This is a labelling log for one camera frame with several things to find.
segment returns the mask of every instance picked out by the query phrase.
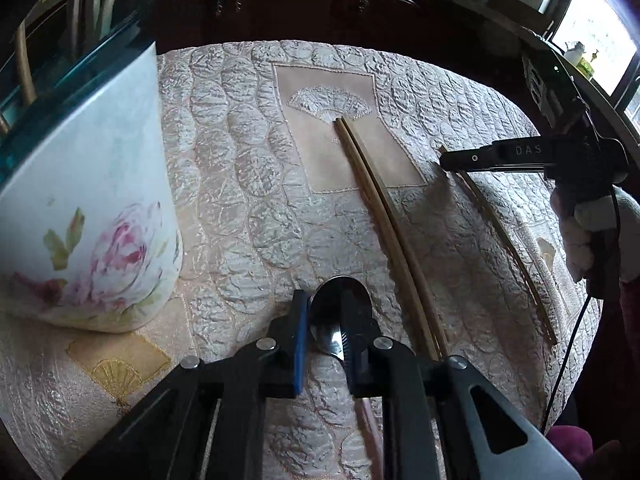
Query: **pink cloth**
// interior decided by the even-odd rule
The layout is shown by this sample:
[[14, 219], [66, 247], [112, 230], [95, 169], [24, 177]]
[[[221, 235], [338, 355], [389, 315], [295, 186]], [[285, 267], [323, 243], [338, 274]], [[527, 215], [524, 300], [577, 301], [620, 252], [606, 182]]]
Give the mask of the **pink cloth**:
[[553, 426], [546, 437], [576, 469], [580, 469], [584, 461], [593, 454], [591, 435], [582, 428]]

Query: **chopstick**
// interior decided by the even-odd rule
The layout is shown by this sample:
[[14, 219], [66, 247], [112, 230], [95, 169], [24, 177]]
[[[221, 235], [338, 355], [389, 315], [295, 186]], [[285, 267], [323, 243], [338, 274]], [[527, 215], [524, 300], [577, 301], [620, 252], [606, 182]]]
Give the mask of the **chopstick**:
[[447, 340], [431, 304], [418, 259], [402, 232], [396, 207], [353, 124], [339, 118], [335, 127], [378, 223], [408, 313], [419, 330], [421, 350], [427, 351], [434, 360], [445, 358], [449, 355]]
[[[444, 146], [440, 146], [439, 151], [440, 153], [444, 153], [447, 151], [447, 149]], [[491, 204], [489, 204], [489, 201], [484, 197], [484, 195], [482, 194], [482, 191], [480, 191], [479, 187], [471, 179], [471, 177], [468, 175], [466, 171], [459, 171], [458, 174], [460, 175], [464, 183], [469, 188], [471, 192], [471, 197], [474, 200], [474, 202], [476, 202], [476, 205], [480, 210], [480, 214], [486, 220], [491, 222], [492, 226], [495, 229], [495, 232], [498, 235], [498, 238], [500, 238], [500, 241], [504, 244], [505, 248], [507, 249], [507, 252], [515, 260], [516, 265], [520, 269], [522, 277], [524, 278], [524, 281], [527, 283], [527, 286], [531, 291], [531, 295], [533, 296], [533, 301], [536, 304], [536, 311], [538, 312], [538, 317], [540, 318], [540, 321], [542, 322], [543, 326], [546, 329], [546, 334], [549, 340], [551, 341], [551, 344], [553, 346], [557, 345], [558, 337], [556, 336], [556, 332], [554, 331], [554, 326], [552, 325], [551, 320], [549, 319], [549, 315], [546, 312], [545, 306], [542, 303], [542, 298], [540, 298], [540, 294], [536, 289], [536, 285], [533, 283], [533, 280], [531, 279], [531, 275], [529, 274], [527, 267], [522, 261], [522, 258], [518, 254], [517, 249], [513, 245], [509, 234], [507, 233], [504, 226], [502, 225], [502, 222], [500, 222], [500, 220], [498, 220], [498, 217], [495, 215], [494, 208], [491, 206]]]

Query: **table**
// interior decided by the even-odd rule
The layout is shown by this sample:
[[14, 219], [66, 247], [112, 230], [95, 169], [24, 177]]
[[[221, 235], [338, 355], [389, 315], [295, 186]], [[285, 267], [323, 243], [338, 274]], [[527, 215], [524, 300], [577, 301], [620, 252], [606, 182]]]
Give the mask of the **table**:
[[[2, 420], [43, 479], [60, 478], [185, 354], [216, 360], [259, 338], [295, 288], [314, 290], [350, 274], [369, 289], [383, 333], [412, 343], [375, 225], [332, 133], [337, 114], [356, 119], [380, 167], [452, 352], [540, 422], [585, 297], [564, 266], [548, 184], [536, 174], [473, 177], [529, 268], [560, 341], [555, 347], [515, 262], [462, 182], [436, 163], [443, 144], [454, 150], [535, 135], [521, 110], [431, 64], [350, 46], [216, 44], [168, 52], [158, 69], [185, 251], [172, 299], [130, 335], [0, 322]], [[554, 416], [599, 317], [592, 302]], [[113, 369], [132, 368], [138, 382], [100, 375], [88, 364], [98, 359], [88, 357], [95, 348], [113, 353], [100, 362], [132, 354], [126, 368]], [[374, 408], [380, 417], [377, 400]], [[303, 394], [268, 403], [264, 478], [369, 474], [344, 375], [335, 360], [312, 352]]]

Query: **pink flower painting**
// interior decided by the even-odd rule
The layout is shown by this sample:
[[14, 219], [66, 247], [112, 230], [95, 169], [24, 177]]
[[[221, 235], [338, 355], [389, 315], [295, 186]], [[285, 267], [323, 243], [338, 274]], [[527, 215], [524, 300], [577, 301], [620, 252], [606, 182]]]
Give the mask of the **pink flower painting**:
[[110, 312], [144, 300], [162, 277], [152, 254], [161, 227], [159, 202], [127, 207], [98, 237], [88, 272], [65, 288], [65, 302]]
[[[72, 262], [84, 221], [78, 208], [64, 239], [51, 229], [45, 234], [54, 272], [66, 270]], [[162, 279], [160, 256], [168, 245], [168, 240], [158, 239], [161, 227], [159, 202], [132, 204], [98, 236], [88, 264], [81, 265], [74, 279], [52, 278], [41, 283], [16, 272], [14, 283], [27, 288], [47, 308], [76, 306], [95, 315], [151, 304]]]

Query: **metal spoon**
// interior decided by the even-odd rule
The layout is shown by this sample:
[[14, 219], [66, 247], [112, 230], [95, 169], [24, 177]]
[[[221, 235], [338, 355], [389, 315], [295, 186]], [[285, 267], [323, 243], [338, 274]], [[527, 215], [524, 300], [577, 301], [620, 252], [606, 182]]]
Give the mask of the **metal spoon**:
[[[344, 366], [344, 347], [340, 329], [340, 293], [350, 288], [359, 301], [371, 303], [365, 286], [351, 276], [334, 276], [320, 285], [311, 297], [309, 305], [309, 330], [321, 352], [331, 355]], [[369, 433], [374, 453], [373, 478], [382, 480], [383, 442], [370, 399], [355, 399], [355, 407], [364, 430]]]
[[351, 276], [334, 276], [318, 287], [309, 306], [309, 330], [321, 352], [344, 364], [340, 330], [340, 293], [351, 289], [357, 300], [371, 303], [365, 286]]

